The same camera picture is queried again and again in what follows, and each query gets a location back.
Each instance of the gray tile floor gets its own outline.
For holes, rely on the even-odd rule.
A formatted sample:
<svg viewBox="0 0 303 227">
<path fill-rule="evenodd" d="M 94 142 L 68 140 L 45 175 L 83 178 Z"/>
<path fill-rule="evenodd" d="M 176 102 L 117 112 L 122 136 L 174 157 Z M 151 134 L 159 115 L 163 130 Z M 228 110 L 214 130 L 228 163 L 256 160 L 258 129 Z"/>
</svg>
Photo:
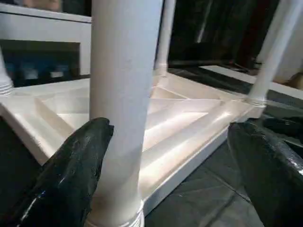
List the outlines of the gray tile floor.
<svg viewBox="0 0 303 227">
<path fill-rule="evenodd" d="M 262 227 L 223 143 L 146 217 L 147 227 Z"/>
</svg>

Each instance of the floor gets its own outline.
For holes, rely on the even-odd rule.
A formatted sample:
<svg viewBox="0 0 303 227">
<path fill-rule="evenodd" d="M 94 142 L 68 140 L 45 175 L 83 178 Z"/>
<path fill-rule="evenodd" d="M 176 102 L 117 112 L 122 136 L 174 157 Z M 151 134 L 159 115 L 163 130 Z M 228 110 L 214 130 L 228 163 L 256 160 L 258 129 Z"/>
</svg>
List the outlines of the floor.
<svg viewBox="0 0 303 227">
<path fill-rule="evenodd" d="M 147 227 L 262 227 L 223 143 L 145 220 Z"/>
<path fill-rule="evenodd" d="M 197 82 L 246 94 L 250 84 L 192 68 L 172 70 Z M 269 99 L 303 108 L 303 101 L 270 91 Z M 298 115 L 293 110 L 267 107 L 265 115 Z M 0 217 L 16 202 L 39 164 L 0 118 Z M 239 170 L 223 143 L 196 171 L 146 217 L 147 227 L 262 227 L 247 197 Z"/>
</svg>

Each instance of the white paint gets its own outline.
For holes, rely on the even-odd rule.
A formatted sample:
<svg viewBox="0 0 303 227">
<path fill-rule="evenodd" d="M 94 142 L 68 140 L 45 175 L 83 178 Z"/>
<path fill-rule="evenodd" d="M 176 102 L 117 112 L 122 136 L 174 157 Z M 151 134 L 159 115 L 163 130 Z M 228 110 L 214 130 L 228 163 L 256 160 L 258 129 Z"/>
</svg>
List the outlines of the white paint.
<svg viewBox="0 0 303 227">
<path fill-rule="evenodd" d="M 258 118 L 263 111 L 237 101 L 242 96 L 170 73 L 167 79 L 153 88 L 161 92 L 150 98 L 145 125 L 138 182 L 145 215 L 225 140 L 231 121 Z M 170 99 L 187 96 L 193 98 Z M 20 87 L 0 101 L 3 118 L 43 164 L 89 120 L 89 79 Z"/>
<path fill-rule="evenodd" d="M 115 126 L 88 226 L 131 226 L 162 0 L 93 1 L 90 119 Z"/>
<path fill-rule="evenodd" d="M 236 72 L 236 71 L 233 71 L 233 70 L 230 70 L 227 68 L 223 68 L 220 66 L 212 65 L 212 66 L 203 66 L 201 68 L 212 71 L 212 72 L 220 73 L 222 75 L 225 75 L 225 76 L 228 76 L 231 78 L 235 78 L 235 79 L 238 79 L 238 80 L 250 83 L 250 84 L 253 84 L 256 81 L 256 77 L 254 77 L 254 76 L 251 76 L 251 75 L 245 74 L 245 73 L 241 73 L 241 72 Z M 294 98 L 303 99 L 303 91 L 292 88 L 292 87 L 288 87 L 288 86 L 285 86 L 282 84 L 271 82 L 269 85 L 269 89 L 282 93 L 282 94 L 285 94 L 285 95 L 288 95 L 288 96 L 291 96 L 291 97 L 294 97 Z"/>
<path fill-rule="evenodd" d="M 77 18 L 82 16 L 0 4 L 0 39 L 79 43 L 80 74 L 87 75 L 90 17 Z"/>
<path fill-rule="evenodd" d="M 258 55 L 259 62 L 265 62 L 269 52 L 274 44 L 281 24 L 286 19 L 287 12 L 291 10 L 293 0 L 281 0 L 276 10 L 273 21 L 264 40 L 260 54 Z M 276 71 L 275 81 L 287 82 L 291 77 L 302 69 L 303 54 L 301 51 L 301 43 L 303 40 L 303 14 L 299 15 L 298 23 L 290 30 L 290 42 L 285 47 L 285 53 Z"/>
<path fill-rule="evenodd" d="M 13 83 L 6 72 L 0 47 L 0 96 L 10 95 L 12 89 Z"/>
<path fill-rule="evenodd" d="M 276 76 L 279 66 L 285 56 L 288 45 L 291 42 L 292 33 L 299 25 L 300 17 L 303 15 L 303 1 L 291 0 L 290 8 L 283 21 L 277 38 L 273 44 L 268 58 L 262 64 L 262 67 L 257 75 L 257 80 L 254 83 L 249 95 L 248 101 L 263 105 L 266 102 L 267 92 L 271 81 Z"/>
<path fill-rule="evenodd" d="M 167 72 L 170 37 L 174 22 L 176 0 L 164 0 L 158 50 L 155 60 L 155 75 L 164 77 Z"/>
</svg>

